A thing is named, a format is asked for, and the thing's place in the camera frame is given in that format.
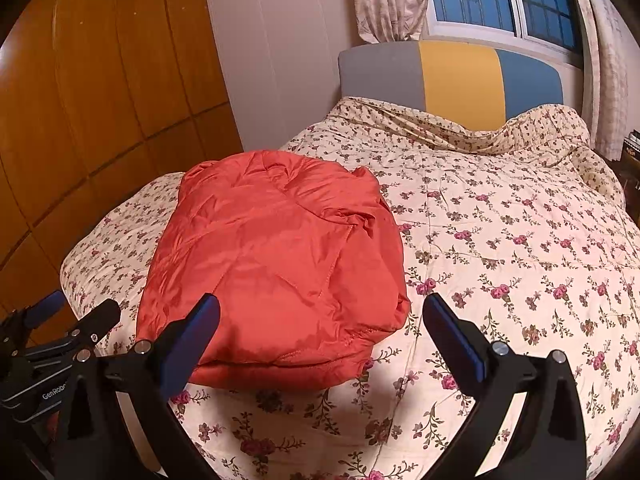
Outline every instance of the red puffer jacket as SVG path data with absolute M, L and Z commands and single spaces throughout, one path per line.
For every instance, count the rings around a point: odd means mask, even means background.
M 409 311 L 378 181 L 276 151 L 195 166 L 154 255 L 137 338 L 155 339 L 205 292 L 222 318 L 192 382 L 319 390 L 357 377 Z

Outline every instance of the blue gripper pad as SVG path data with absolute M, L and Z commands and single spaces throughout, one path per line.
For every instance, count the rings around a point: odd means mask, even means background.
M 212 294 L 205 294 L 184 319 L 181 334 L 160 366 L 160 394 L 168 400 L 178 395 L 189 381 L 209 341 L 220 324 L 220 304 Z
M 66 298 L 61 290 L 52 292 L 43 300 L 30 306 L 24 313 L 24 327 L 30 330 L 39 327 L 53 317 L 65 304 Z
M 422 320 L 460 391 L 476 397 L 486 379 L 489 343 L 473 323 L 459 320 L 442 297 L 424 299 Z

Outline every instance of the folded jacket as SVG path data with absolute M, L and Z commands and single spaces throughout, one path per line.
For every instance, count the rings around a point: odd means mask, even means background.
M 222 316 L 191 382 L 319 390 L 359 376 L 409 311 L 375 176 L 280 151 L 195 166 L 151 263 L 137 339 L 155 339 L 205 292 Z

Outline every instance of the window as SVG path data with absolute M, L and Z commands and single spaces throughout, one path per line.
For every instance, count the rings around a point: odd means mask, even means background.
M 574 0 L 433 0 L 433 9 L 435 35 L 493 38 L 514 46 L 526 41 L 537 52 L 572 60 L 581 51 Z

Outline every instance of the floral bedspread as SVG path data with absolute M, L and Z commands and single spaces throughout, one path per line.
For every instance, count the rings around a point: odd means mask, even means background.
M 561 105 L 497 132 L 468 132 L 353 98 L 296 136 L 286 150 L 350 170 L 366 165 L 379 179 L 404 241 L 412 311 L 359 378 L 329 390 L 188 384 L 172 408 L 216 472 L 241 480 L 421 478 L 472 407 L 420 325 L 422 300 L 437 291 L 516 352 L 567 353 L 595 476 L 640 412 L 640 240 L 618 181 L 588 142 L 582 120 Z M 62 283 L 76 315 L 105 298 L 121 304 L 122 322 L 99 344 L 105 353 L 133 342 L 180 177 L 158 178 L 114 209 L 65 260 Z M 482 470 L 497 465 L 523 400 L 513 403 Z

